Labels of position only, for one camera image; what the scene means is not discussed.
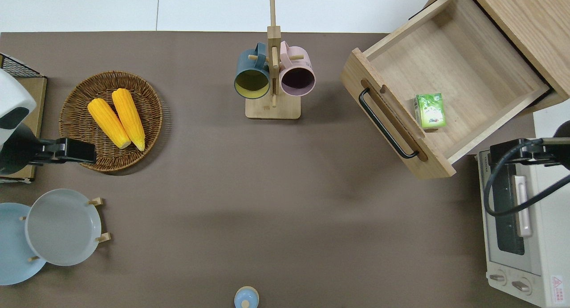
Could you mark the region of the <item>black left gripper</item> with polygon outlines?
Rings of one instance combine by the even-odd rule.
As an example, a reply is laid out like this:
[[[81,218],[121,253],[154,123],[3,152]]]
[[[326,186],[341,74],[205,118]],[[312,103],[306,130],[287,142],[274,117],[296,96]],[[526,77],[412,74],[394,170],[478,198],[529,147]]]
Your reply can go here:
[[[95,164],[96,146],[70,138],[40,140],[26,124],[20,124],[1,147],[0,174],[13,174],[28,165],[43,166],[61,162]]]

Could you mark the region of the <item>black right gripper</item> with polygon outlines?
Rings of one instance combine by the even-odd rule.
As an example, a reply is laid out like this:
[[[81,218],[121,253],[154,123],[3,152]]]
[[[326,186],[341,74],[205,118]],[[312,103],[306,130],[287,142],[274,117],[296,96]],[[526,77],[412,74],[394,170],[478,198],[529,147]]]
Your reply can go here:
[[[529,142],[528,148],[521,147],[510,157],[507,158],[509,162],[522,162],[528,161],[529,165],[554,165],[555,159],[562,164],[566,169],[570,170],[570,122],[562,123],[554,133],[554,138],[564,141],[558,145],[549,145],[534,142]],[[529,141],[528,139],[514,139],[506,142],[501,142],[490,146],[490,164],[496,165],[499,160],[519,144]]]

